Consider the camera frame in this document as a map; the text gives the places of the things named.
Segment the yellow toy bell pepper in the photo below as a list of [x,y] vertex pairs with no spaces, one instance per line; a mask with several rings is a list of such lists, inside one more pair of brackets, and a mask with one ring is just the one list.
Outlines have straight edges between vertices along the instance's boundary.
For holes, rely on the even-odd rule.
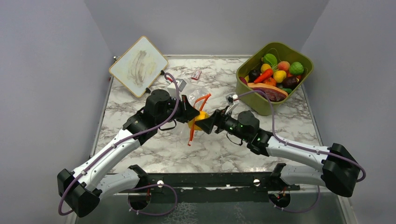
[[198,116],[196,116],[193,120],[191,120],[191,121],[188,122],[188,127],[189,127],[190,129],[191,129],[191,128],[194,128],[195,131],[201,131],[202,129],[201,129],[199,126],[197,126],[197,125],[195,124],[195,122],[196,122],[196,121],[203,120],[203,119],[206,119],[206,118],[208,118],[208,117],[209,117],[209,115],[208,115],[206,112],[200,111],[200,114],[199,114]]

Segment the clear zip top bag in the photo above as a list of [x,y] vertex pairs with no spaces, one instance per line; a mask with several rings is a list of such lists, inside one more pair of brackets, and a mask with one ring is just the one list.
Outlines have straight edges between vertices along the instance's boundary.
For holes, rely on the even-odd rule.
[[[211,96],[211,93],[206,88],[200,87],[195,89],[191,94],[189,94],[188,97],[189,102],[192,104],[192,106],[200,112],[204,111],[204,107]],[[189,130],[189,140],[187,145],[191,146],[196,131],[194,130],[194,128],[191,128]]]

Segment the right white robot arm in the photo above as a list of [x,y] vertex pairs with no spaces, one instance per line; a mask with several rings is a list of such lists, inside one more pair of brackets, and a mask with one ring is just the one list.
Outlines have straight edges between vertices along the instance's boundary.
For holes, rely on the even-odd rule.
[[216,133],[226,131],[247,143],[247,148],[254,154],[300,163],[300,166],[282,165],[270,176],[269,183],[276,190],[286,185],[309,184],[324,186],[339,196],[353,195],[360,168],[341,144],[319,147],[277,137],[261,129],[259,120],[250,111],[241,112],[234,119],[225,110],[216,110],[210,117],[195,124],[207,134],[214,127],[217,128]]

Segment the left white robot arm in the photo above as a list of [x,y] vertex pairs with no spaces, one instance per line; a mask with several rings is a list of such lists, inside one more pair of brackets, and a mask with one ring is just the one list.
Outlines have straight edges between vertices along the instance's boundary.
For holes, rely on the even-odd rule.
[[107,190],[102,179],[121,159],[157,134],[164,124],[187,123],[199,114],[186,95],[172,98],[165,90],[152,91],[145,106],[127,119],[102,150],[72,171],[63,169],[58,173],[57,187],[61,197],[58,213],[87,216]]

